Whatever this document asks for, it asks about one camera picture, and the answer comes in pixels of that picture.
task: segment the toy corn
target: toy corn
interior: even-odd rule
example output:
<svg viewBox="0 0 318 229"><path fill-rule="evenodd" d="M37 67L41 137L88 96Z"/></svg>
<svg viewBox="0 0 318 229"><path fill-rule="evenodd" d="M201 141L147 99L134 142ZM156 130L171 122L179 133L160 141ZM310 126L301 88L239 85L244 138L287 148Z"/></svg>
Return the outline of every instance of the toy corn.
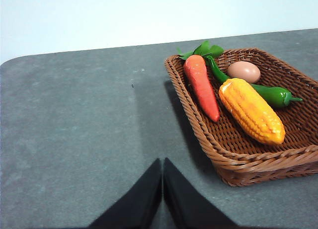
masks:
<svg viewBox="0 0 318 229"><path fill-rule="evenodd" d="M285 129L282 121L245 80L226 80L219 89L219 96L248 135L267 145L283 143Z"/></svg>

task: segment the gray tabletop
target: gray tabletop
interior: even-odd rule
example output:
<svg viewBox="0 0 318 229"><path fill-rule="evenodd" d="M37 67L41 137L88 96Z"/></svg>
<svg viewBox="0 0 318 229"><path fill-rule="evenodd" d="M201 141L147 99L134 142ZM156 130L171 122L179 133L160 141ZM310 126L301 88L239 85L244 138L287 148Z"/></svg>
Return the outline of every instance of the gray tabletop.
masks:
<svg viewBox="0 0 318 229"><path fill-rule="evenodd" d="M318 175L225 185L163 66L202 41L26 56L1 65L1 228L84 227L157 157L244 226L316 229ZM318 29L211 39L318 79ZM174 229L161 203L152 228Z"/></svg>

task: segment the wicker basket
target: wicker basket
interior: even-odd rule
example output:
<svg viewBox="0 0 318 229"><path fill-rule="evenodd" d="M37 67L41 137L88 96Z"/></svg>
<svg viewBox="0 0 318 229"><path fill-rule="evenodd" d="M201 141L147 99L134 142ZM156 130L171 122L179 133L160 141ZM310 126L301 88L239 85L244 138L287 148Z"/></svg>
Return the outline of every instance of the wicker basket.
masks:
<svg viewBox="0 0 318 229"><path fill-rule="evenodd" d="M258 84L282 86L302 102L275 109L286 137L279 146L260 144L248 136L222 105L220 84L211 80L220 106L220 120L207 118L196 102L184 76L184 60L170 56L164 65L202 150L222 180L231 186L246 186L267 180L305 176L318 172L318 82L284 61L257 48L225 51L216 62L221 70L236 61L249 61L261 70Z"/></svg>

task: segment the brown egg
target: brown egg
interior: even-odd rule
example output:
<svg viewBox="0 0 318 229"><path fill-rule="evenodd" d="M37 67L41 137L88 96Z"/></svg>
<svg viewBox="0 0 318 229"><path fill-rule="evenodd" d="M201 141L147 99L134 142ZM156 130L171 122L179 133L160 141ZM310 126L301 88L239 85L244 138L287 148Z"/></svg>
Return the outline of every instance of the brown egg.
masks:
<svg viewBox="0 0 318 229"><path fill-rule="evenodd" d="M249 83L255 83L260 79L260 70L250 62L238 61L229 66L228 75L232 78L242 78Z"/></svg>

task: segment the green chili pepper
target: green chili pepper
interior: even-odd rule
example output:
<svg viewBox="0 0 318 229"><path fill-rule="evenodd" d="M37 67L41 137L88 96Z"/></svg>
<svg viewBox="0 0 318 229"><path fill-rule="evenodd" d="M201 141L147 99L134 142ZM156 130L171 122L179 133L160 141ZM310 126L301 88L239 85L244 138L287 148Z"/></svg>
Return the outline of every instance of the green chili pepper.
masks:
<svg viewBox="0 0 318 229"><path fill-rule="evenodd" d="M230 77L222 72L213 57L205 56L208 64L211 67L214 77L220 82L224 83ZM292 93L278 86L261 86L256 84L251 84L251 86L261 95L264 100L272 107L282 108L288 106L291 101L302 101L301 98L292 97Z"/></svg>

